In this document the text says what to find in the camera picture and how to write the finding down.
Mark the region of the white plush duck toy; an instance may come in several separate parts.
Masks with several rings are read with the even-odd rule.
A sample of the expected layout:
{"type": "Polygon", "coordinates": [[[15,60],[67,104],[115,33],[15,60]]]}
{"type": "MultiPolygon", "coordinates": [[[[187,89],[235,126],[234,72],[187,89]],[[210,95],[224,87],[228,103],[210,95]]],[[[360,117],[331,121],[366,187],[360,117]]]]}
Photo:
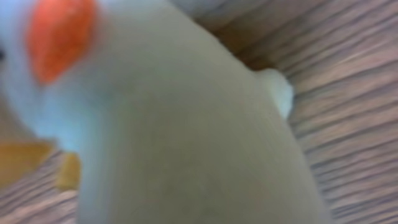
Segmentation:
{"type": "Polygon", "coordinates": [[[35,137],[81,159],[78,223],[330,223],[287,117],[169,1],[2,1],[1,85],[35,137]]]}

